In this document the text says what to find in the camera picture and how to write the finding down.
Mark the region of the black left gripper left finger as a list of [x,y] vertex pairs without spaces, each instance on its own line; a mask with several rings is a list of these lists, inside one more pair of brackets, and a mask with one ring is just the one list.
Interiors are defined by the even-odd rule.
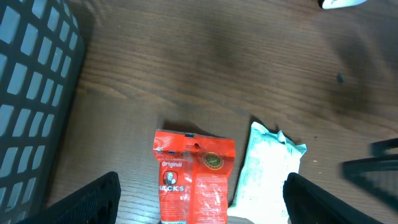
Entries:
[[120,197],[119,176],[111,171],[18,224],[113,224]]

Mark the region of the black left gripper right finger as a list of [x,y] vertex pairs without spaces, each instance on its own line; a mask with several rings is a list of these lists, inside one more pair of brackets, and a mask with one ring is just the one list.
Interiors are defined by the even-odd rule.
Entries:
[[379,223],[295,172],[284,182],[283,198],[292,223]]

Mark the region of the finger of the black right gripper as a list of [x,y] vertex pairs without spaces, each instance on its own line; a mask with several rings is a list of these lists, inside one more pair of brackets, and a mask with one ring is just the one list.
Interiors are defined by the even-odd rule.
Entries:
[[370,151],[375,157],[387,156],[387,151],[394,148],[397,148],[397,138],[378,141],[370,144]]
[[397,202],[397,154],[346,161],[342,176],[382,202]]

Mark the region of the pale green wipes packet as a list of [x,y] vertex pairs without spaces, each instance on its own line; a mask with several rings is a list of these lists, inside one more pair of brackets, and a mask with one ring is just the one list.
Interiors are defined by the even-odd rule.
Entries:
[[283,199],[283,186],[291,172],[297,173],[306,153],[305,144],[295,144],[282,131],[270,132],[253,122],[244,165],[232,204],[230,217],[253,223],[281,223],[289,220]]

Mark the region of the red snack packet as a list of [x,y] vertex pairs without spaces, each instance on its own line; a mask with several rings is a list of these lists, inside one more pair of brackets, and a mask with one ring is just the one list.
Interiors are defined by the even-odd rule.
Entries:
[[232,139],[158,129],[153,152],[161,223],[227,223]]

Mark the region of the white barcode scanner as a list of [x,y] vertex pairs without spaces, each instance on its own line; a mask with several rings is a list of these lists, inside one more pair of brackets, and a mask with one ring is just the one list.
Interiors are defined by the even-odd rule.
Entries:
[[357,6],[367,0],[319,0],[322,9],[339,9],[343,7]]

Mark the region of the grey plastic shopping basket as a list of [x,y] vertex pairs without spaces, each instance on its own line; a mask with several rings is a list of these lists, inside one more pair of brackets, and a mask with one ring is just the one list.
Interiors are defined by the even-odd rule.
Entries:
[[66,0],[1,0],[1,222],[39,211],[85,46]]

